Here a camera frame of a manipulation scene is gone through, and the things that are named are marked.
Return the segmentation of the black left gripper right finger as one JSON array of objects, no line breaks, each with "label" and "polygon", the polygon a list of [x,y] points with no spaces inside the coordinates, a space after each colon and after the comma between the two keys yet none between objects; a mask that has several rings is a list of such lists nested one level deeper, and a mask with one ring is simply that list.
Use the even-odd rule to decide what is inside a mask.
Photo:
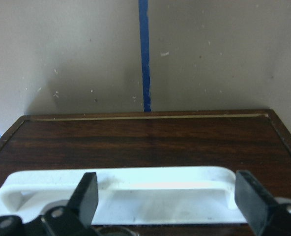
[{"label": "black left gripper right finger", "polygon": [[236,172],[234,200],[256,236],[291,236],[291,199],[274,197],[247,170]]}]

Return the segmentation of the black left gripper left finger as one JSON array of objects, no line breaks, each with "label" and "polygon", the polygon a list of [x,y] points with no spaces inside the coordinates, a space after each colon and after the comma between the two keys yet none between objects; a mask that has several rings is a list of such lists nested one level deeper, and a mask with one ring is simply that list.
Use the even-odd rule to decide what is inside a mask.
[{"label": "black left gripper left finger", "polygon": [[67,205],[55,206],[25,224],[16,215],[0,216],[0,236],[100,236],[91,226],[97,205],[97,175],[85,173]]}]

